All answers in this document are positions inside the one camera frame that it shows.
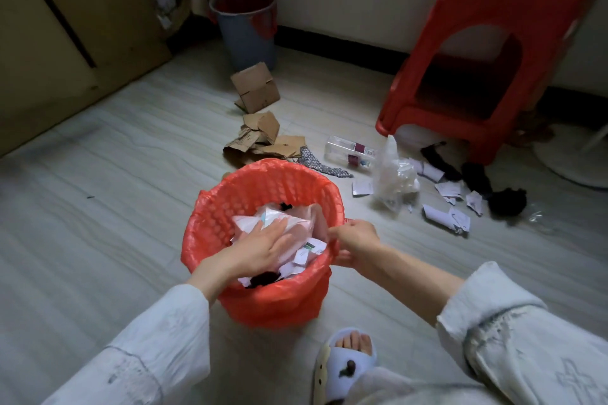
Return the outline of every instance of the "wooden cabinet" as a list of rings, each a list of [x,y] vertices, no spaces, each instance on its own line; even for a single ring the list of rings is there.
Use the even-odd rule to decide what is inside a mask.
[[[169,58],[151,0],[2,0],[0,155]]]

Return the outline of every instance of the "white round base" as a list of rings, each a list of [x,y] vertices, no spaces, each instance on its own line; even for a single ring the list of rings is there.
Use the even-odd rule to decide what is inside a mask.
[[[572,125],[551,125],[555,137],[549,142],[535,142],[539,160],[560,176],[578,184],[608,188],[608,141],[601,139],[587,151],[581,149],[595,133]]]

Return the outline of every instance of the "sleeve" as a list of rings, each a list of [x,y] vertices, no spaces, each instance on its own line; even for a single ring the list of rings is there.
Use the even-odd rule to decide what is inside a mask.
[[[437,332],[465,373],[513,403],[608,403],[608,342],[551,314],[496,263],[448,301]]]
[[[42,405],[171,405],[209,374],[209,304],[169,290]]]

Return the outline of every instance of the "red plastic stool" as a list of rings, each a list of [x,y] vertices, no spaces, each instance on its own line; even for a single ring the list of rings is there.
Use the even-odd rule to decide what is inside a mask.
[[[437,0],[412,55],[393,81],[376,130],[386,136],[403,124],[420,125],[468,140],[469,160],[492,163],[518,112],[538,93],[538,87],[546,84],[544,79],[553,71],[562,42],[584,12],[584,2]],[[451,96],[441,102],[421,96],[422,77],[441,44],[452,34],[476,25],[498,26],[510,33],[493,64],[458,61],[467,69],[475,68],[484,80],[492,79],[492,86],[500,90],[496,104],[481,117],[461,112]],[[435,58],[449,64],[445,57]],[[481,107],[487,107],[483,94],[480,96]]]

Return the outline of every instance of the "bucket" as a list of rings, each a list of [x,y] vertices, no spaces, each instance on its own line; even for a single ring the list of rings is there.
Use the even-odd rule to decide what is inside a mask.
[[[213,0],[209,8],[236,71],[259,62],[273,69],[277,63],[277,0]]]
[[[344,224],[342,197],[334,183],[303,165],[263,159],[201,191],[184,233],[182,263],[193,272],[203,259],[230,246],[234,215],[252,216],[262,205],[281,202],[318,203],[328,226]],[[337,253],[337,243],[330,243],[301,274],[267,286],[250,289],[233,282],[219,295],[219,302],[233,320],[249,327],[303,325],[319,315]]]

